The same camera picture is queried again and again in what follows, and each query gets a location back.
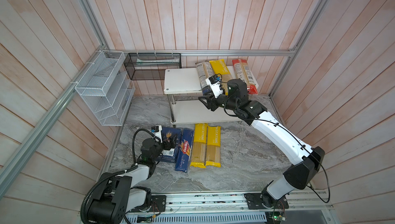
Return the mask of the brown blue spaghetti package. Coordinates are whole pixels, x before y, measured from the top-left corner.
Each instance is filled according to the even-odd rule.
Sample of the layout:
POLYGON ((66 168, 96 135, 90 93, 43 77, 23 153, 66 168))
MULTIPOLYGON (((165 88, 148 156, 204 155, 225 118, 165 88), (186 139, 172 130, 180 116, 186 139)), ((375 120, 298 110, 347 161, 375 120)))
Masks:
POLYGON ((202 94, 206 95, 210 92, 210 86, 206 83, 206 79, 213 76, 215 73, 211 67, 210 62, 208 61, 196 63, 195 66, 202 88, 202 94))

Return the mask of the red spaghetti package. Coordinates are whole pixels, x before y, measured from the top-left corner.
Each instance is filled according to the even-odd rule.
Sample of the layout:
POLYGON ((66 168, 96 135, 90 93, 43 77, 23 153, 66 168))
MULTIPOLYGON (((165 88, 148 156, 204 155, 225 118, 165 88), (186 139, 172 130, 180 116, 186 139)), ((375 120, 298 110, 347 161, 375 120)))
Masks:
POLYGON ((232 65, 234 67, 235 74, 238 79, 241 79, 247 84, 247 90, 249 94, 258 94, 257 83, 249 68, 247 60, 245 59, 233 59, 232 65))

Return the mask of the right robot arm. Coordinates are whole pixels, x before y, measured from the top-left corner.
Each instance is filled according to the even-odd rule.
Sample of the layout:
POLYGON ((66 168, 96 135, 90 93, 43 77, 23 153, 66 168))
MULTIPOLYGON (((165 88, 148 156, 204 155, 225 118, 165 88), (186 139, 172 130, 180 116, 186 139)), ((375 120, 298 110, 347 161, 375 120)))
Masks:
POLYGON ((276 180, 270 182, 259 195, 245 194, 257 209, 276 209, 278 203, 294 190, 308 187, 313 177, 323 169, 325 151, 298 139, 280 124, 268 109, 258 101, 250 100, 247 84, 241 79, 223 82, 218 74, 206 78, 207 89, 199 101, 210 111, 222 108, 230 116, 252 126, 275 144, 289 159, 291 166, 276 180))

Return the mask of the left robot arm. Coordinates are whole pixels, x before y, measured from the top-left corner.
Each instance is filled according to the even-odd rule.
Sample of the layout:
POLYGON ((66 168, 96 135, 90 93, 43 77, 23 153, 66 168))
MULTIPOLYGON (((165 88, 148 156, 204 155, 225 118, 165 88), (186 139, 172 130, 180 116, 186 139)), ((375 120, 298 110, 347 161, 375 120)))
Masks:
POLYGON ((119 224, 130 212, 153 212, 146 221, 153 221, 166 209, 166 196, 153 196, 151 189, 139 186, 149 179, 163 156, 170 148, 170 141, 163 141, 161 126, 145 129, 150 137, 143 141, 141 155, 134 157, 134 164, 115 173, 104 173, 86 194, 80 209, 84 224, 119 224))

